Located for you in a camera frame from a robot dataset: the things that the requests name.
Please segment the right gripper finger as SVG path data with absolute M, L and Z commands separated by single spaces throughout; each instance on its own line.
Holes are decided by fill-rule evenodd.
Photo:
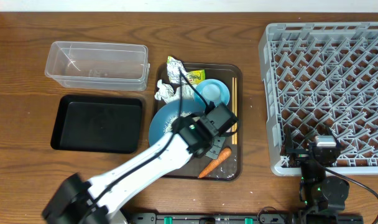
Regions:
M 325 126 L 325 134 L 328 136 L 330 139 L 333 139 L 336 143 L 336 146 L 342 146 L 342 144 L 337 140 L 337 138 L 334 136 L 333 131 L 330 127 Z
M 285 143 L 284 143 L 285 151 L 293 151 L 293 140 L 291 136 L 291 130 L 288 126 L 284 127 L 283 130 L 285 133 Z

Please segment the dark blue plate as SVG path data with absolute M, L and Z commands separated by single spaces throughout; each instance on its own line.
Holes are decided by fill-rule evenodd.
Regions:
M 172 101 L 156 112 L 149 128 L 149 145 L 154 145 L 165 133 L 172 130 L 172 123 L 178 118 L 180 100 Z M 180 116 L 204 112 L 204 106 L 193 101 L 183 100 Z

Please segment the yellow green snack wrapper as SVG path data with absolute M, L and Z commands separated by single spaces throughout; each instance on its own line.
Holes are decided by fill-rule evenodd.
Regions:
M 187 72 L 183 66 L 183 62 L 173 58 L 167 57 L 167 76 L 170 83 L 179 84 L 180 80 L 186 83 L 185 79 L 180 75 L 182 74 L 190 84 L 197 85 L 206 79 L 204 70 L 195 70 Z

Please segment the pile of white rice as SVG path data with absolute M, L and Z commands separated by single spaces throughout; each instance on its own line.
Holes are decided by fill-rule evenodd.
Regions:
M 180 116 L 186 117 L 190 115 L 191 112 L 181 112 Z M 167 119 L 165 125 L 164 125 L 164 133 L 172 131 L 172 124 L 173 122 L 178 118 L 178 113 L 173 114 L 170 118 Z

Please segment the white tissue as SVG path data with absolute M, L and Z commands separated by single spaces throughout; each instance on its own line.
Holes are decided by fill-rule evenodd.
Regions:
M 157 82 L 157 92 L 154 95 L 154 98 L 159 101 L 164 101 L 166 104 L 179 100 L 180 99 L 180 89 L 181 87 L 178 86 L 176 90 L 173 89 L 172 85 L 163 83 L 162 80 L 159 80 Z M 183 85 L 182 90 L 182 97 L 186 100 L 194 100 L 194 94 L 195 92 L 192 90 L 192 88 L 189 85 Z

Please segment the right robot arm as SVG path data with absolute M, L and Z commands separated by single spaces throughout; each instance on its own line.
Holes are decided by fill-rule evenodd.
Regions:
M 326 135 L 315 136 L 305 148 L 297 149 L 290 128 L 284 128 L 283 149 L 290 156 L 289 164 L 300 167 L 299 197 L 305 203 L 305 208 L 287 217 L 287 223 L 338 223 L 338 212 L 345 209 L 348 181 L 326 175 L 326 168 L 336 162 L 342 145 L 330 128 L 326 131 Z

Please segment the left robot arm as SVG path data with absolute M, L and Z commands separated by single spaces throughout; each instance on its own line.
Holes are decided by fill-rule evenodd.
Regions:
M 229 136 L 237 116 L 224 104 L 211 111 L 179 116 L 172 130 L 119 167 L 82 181 L 65 179 L 42 211 L 47 223 L 125 222 L 119 211 L 133 196 L 192 157 L 201 157 L 215 137 Z

